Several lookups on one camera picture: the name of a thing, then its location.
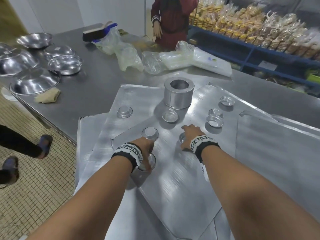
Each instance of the sandal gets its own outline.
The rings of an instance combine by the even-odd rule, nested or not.
[[[15,182],[18,181],[19,179],[18,164],[19,164],[19,160],[18,160],[18,157],[16,156],[8,157],[2,164],[2,169],[8,170],[11,174],[11,181],[7,183],[5,187],[7,187],[8,185],[14,184]]]
[[[42,135],[40,137],[40,141],[39,141],[38,146],[42,149],[42,151],[44,151],[44,157],[43,158],[45,158],[49,154],[52,141],[53,141],[53,138],[50,135]]]

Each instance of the foot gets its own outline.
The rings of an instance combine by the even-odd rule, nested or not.
[[[52,140],[50,135],[41,136],[38,146],[42,149],[42,153],[38,156],[38,159],[44,159],[49,154]]]
[[[16,156],[8,157],[2,164],[2,169],[8,170],[11,175],[10,181],[7,185],[14,184],[19,179],[19,170],[18,170],[18,158]]]

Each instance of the hand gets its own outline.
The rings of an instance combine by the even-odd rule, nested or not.
[[[147,139],[146,137],[140,137],[139,139],[131,141],[131,143],[134,143],[140,147],[143,156],[143,160],[141,163],[143,163],[143,165],[146,167],[146,170],[151,173],[151,166],[149,164],[148,157],[153,150],[153,145],[155,144],[155,142],[153,140]]]
[[[161,35],[162,35],[162,29],[161,29],[161,26],[160,26],[160,23],[159,21],[155,21],[153,23],[153,35],[157,38],[160,38],[161,39]]]
[[[199,126],[195,127],[193,124],[189,125],[189,126],[182,126],[181,129],[184,130],[184,133],[185,133],[185,140],[184,142],[181,144],[181,149],[189,149],[191,150],[190,148],[190,143],[191,143],[191,140],[193,140],[194,138],[196,138],[197,136],[202,136],[202,135],[205,135],[205,133],[203,133],[200,129]]]

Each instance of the black pants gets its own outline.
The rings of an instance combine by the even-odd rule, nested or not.
[[[0,125],[0,146],[30,157],[38,157],[42,153],[41,147],[4,125]],[[10,179],[8,170],[0,170],[0,184],[6,184]]]

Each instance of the metal cylinder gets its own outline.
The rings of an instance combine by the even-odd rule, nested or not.
[[[173,109],[190,106],[194,83],[183,77],[171,77],[164,82],[164,103]]]

